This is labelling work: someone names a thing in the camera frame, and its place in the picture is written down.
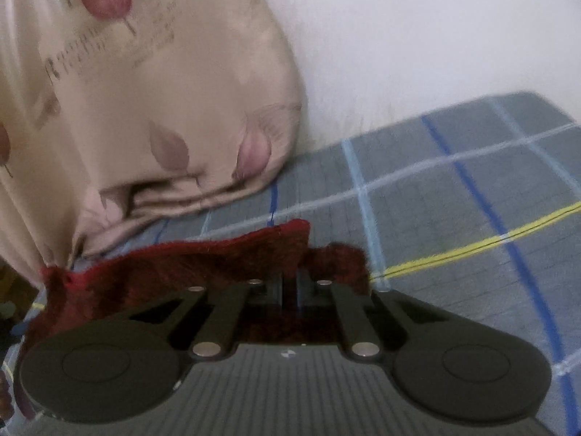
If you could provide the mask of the dark red fluffy cloth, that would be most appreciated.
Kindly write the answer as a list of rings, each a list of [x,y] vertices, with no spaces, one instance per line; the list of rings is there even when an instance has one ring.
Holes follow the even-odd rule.
[[[370,291],[364,252],[345,243],[315,248],[304,219],[265,227],[232,239],[176,241],[134,250],[101,261],[84,272],[51,267],[43,272],[47,303],[29,324],[22,353],[59,332],[142,306],[189,286],[222,291],[248,279],[292,278],[305,270],[311,279]]]

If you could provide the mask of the grey plaid bed sheet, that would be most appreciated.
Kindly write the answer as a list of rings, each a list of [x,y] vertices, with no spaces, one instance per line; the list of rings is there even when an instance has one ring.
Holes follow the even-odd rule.
[[[367,255],[372,285],[517,336],[552,367],[501,435],[580,431],[580,125],[535,93],[433,111],[292,161],[267,190],[154,219],[110,251],[227,239],[294,218]],[[89,426],[16,414],[8,435],[461,435],[333,347],[246,346],[153,411]]]

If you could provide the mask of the beige leaf-print curtain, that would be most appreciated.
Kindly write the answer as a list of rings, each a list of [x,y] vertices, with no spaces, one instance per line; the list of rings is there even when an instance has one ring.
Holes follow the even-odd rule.
[[[33,286],[291,155],[292,52],[265,0],[1,0],[1,256]]]

